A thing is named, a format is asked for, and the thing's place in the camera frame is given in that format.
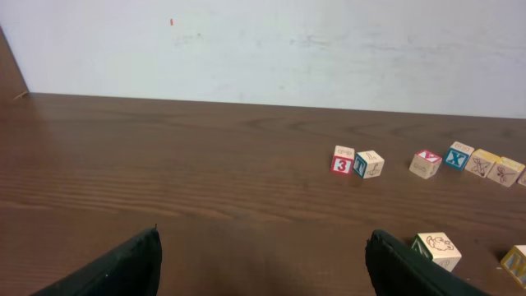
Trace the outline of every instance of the brown tabletop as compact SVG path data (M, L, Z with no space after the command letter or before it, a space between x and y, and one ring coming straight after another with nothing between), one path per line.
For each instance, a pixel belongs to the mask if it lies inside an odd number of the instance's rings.
M408 165L454 141L526 163L525 120L42 94L0 120L1 295L155 224L159 295L372 295L373 229L446 232L457 276L524 294L499 260L526 244L526 187ZM331 173L336 145L378 152L381 176Z

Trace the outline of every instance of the wooden surface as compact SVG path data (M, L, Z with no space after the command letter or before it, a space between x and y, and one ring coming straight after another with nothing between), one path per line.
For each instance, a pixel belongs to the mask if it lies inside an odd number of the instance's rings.
M454 273L522 295L499 260L525 244L526 187L414 153L454 141L526 162L526 121L30 95L0 108L0 294L25 295L158 224L159 295L372 295L373 229L446 232ZM336 145L379 178L330 172Z
M0 27L0 101L13 100L26 92L24 78Z

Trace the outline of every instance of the white backdrop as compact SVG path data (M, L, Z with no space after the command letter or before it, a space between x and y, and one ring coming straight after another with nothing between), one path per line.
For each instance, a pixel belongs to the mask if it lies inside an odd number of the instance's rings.
M0 25L33 92L526 118L524 0L0 0Z

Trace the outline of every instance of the blue letter x block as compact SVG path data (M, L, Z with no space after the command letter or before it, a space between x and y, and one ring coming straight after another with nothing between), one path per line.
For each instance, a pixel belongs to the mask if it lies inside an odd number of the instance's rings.
M468 154L458 151L455 148L450 148L444 157L445 164L458 170L464 169L464 167L468 163L468 160Z
M360 155L356 155L353 169L358 174L358 176L363 178L365 170L367 169L367 162Z

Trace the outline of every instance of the wooden block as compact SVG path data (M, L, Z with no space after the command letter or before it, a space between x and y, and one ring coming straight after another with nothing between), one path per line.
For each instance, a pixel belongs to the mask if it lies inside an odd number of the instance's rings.
M475 151L475 148L455 142L451 145L450 149L444 157L445 164L451 168L462 170L466 166L469 160L469 156Z
M491 168L487 178L509 187L517 181L524 170L524 164L510 160L506 157L500 157Z
M499 160L499 156L478 149L471 155L465 169L479 177L485 178L497 160Z
M501 265L515 279L515 281L526 289L526 246L513 246L502 258Z
M430 178L441 166L442 158L428 150L422 150L414 155L409 170L422 178Z
M417 234L411 248L447 271L452 271L462 257L444 233Z
M520 185L526 186L526 169L524 170L523 174L517 180L517 183L519 183Z
M358 152L354 171L362 178L378 177L384 168L384 163L384 159L373 150Z
M330 170L335 173L351 174L354 163L354 149L336 146Z

